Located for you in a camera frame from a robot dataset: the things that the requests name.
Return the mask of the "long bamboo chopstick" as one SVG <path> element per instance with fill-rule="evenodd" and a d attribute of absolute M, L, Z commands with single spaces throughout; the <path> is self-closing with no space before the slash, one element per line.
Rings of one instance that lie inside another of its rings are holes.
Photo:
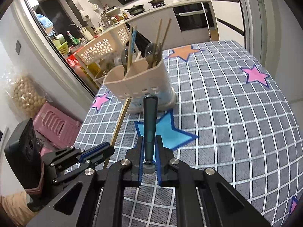
<path fill-rule="evenodd" d="M 119 115 L 119 118 L 118 118 L 118 121 L 117 121 L 117 124 L 116 124 L 116 127 L 114 129 L 114 132 L 113 132 L 113 135 L 112 135 L 112 138 L 111 138 L 111 141 L 110 141 L 110 146 L 111 147 L 114 147 L 114 145 L 116 143 L 119 131 L 121 129 L 122 123 L 124 121 L 124 117 L 126 116 L 126 113 L 127 113 L 127 110 L 128 110 L 128 107 L 129 107 L 130 103 L 131 103 L 131 98 L 128 97 L 124 102 L 123 108 L 120 112 L 120 115 Z"/>

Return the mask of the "dark teal plastic spoon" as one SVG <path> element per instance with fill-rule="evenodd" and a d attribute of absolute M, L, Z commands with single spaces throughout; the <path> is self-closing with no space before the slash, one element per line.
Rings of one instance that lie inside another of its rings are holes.
<path fill-rule="evenodd" d="M 152 174 L 156 170 L 153 161 L 154 146 L 156 137 L 157 123 L 157 107 L 158 97 L 149 95 L 143 98 L 143 114 L 144 114 L 144 159 L 143 165 L 144 174 Z"/>

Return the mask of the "bag of round nuts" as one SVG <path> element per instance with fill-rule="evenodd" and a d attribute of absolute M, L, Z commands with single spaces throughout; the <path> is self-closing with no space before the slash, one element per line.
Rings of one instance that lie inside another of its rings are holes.
<path fill-rule="evenodd" d="M 1 88 L 8 106 L 19 118 L 34 119 L 42 106 L 52 102 L 50 96 L 30 76 L 15 68 L 1 73 Z"/>

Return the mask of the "grey checkered star tablecloth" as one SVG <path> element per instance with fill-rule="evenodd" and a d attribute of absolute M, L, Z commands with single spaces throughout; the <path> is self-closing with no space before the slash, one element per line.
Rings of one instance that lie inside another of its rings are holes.
<path fill-rule="evenodd" d="M 302 196 L 302 129 L 277 83 L 233 40 L 166 50 L 177 102 L 157 134 L 189 166 L 213 168 L 272 226 Z"/>

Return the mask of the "beige plastic utensil holder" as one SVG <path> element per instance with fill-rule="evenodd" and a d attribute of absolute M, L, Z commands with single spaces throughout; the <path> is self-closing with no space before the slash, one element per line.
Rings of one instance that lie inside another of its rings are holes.
<path fill-rule="evenodd" d="M 125 73 L 122 65 L 112 68 L 103 84 L 122 103 L 131 98 L 129 114 L 143 112 L 143 98 L 148 95 L 158 97 L 158 110 L 173 109 L 177 96 L 163 59 L 153 68 L 148 68 L 145 58 L 132 63 Z"/>

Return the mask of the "beige flower-cutout storage cart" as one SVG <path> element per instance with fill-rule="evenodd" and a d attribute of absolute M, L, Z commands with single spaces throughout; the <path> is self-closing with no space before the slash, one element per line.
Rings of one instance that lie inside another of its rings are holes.
<path fill-rule="evenodd" d="M 81 67 L 85 69 L 94 83 L 101 87 L 104 76 L 99 76 L 102 72 L 100 61 L 111 53 L 120 53 L 129 41 L 129 29 L 125 23 L 119 23 L 106 31 L 102 32 L 97 38 L 91 40 L 78 50 L 74 56 Z M 99 72 L 93 74 L 88 65 L 96 63 Z"/>

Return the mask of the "metal spoon in holder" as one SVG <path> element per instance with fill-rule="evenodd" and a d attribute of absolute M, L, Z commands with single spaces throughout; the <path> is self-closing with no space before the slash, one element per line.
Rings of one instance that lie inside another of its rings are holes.
<path fill-rule="evenodd" d="M 149 69 L 158 65 L 162 59 L 162 45 L 160 43 L 158 45 L 149 43 L 145 49 L 145 59 Z"/>

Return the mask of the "green plastic basket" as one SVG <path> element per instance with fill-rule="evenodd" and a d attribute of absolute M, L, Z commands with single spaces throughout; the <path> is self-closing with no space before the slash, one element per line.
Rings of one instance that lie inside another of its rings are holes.
<path fill-rule="evenodd" d="M 58 49 L 60 54 L 62 54 L 63 56 L 68 54 L 68 42 L 64 42 L 62 44 L 60 43 L 59 40 L 53 40 L 52 42 L 55 45 L 55 47 Z"/>

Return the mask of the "dish soap bottle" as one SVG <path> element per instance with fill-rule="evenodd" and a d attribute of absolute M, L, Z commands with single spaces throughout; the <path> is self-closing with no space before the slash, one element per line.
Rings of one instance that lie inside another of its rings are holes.
<path fill-rule="evenodd" d="M 70 33 L 70 31 L 67 31 L 67 35 L 68 35 L 68 37 L 70 38 L 72 44 L 73 44 L 74 46 L 76 46 L 76 45 L 77 45 L 77 42 L 76 42 L 74 36 Z"/>

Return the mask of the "wooden knife block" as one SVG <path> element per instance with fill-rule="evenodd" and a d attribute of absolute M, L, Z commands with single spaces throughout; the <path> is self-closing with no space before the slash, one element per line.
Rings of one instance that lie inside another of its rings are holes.
<path fill-rule="evenodd" d="M 94 39 L 94 37 L 92 36 L 92 34 L 90 33 L 89 30 L 86 29 L 86 27 L 83 27 L 80 29 L 80 32 L 82 33 L 82 35 L 84 36 L 84 38 L 90 42 L 91 40 Z"/>

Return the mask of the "blue patterned bamboo chopstick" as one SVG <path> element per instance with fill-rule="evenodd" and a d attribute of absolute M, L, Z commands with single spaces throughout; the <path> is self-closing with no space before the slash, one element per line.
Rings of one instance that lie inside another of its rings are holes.
<path fill-rule="evenodd" d="M 130 62 L 132 62 L 132 58 L 133 58 L 135 41 L 136 41 L 136 35 L 137 35 L 137 26 L 135 25 L 132 28 L 130 42 L 129 42 L 129 57 L 130 57 Z"/>

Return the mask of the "plain bamboo chopstick in holder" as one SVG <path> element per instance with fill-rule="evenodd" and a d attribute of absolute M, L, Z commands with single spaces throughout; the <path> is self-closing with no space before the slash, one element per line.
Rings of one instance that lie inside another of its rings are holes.
<path fill-rule="evenodd" d="M 161 26 L 162 26 L 162 19 L 159 20 L 159 24 L 158 24 L 158 30 L 157 30 L 157 34 L 156 34 L 156 40 L 155 40 L 154 48 L 153 48 L 153 52 L 152 52 L 153 60 L 155 58 L 156 47 L 158 47 L 158 42 L 159 42 L 159 37 L 160 37 L 160 32 L 161 32 Z"/>

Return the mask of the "black wok on stove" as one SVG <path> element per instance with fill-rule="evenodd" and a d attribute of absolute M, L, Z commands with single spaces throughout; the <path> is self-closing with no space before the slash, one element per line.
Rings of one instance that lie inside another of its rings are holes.
<path fill-rule="evenodd" d="M 136 5 L 131 8 L 124 9 L 124 11 L 128 12 L 130 15 L 135 16 L 145 11 L 144 5 Z"/>

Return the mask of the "black pot with lid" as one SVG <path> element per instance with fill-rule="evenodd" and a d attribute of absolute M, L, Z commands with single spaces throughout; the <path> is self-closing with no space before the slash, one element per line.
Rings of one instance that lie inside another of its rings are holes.
<path fill-rule="evenodd" d="M 164 1 L 165 0 L 152 0 L 149 2 L 149 4 L 151 4 L 153 8 L 158 8 L 165 5 Z"/>

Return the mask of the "black built-in oven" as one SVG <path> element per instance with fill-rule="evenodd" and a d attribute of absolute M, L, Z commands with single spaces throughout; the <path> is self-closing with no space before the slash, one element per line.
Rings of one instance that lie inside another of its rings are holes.
<path fill-rule="evenodd" d="M 173 7 L 173 11 L 182 32 L 214 27 L 208 2 Z"/>

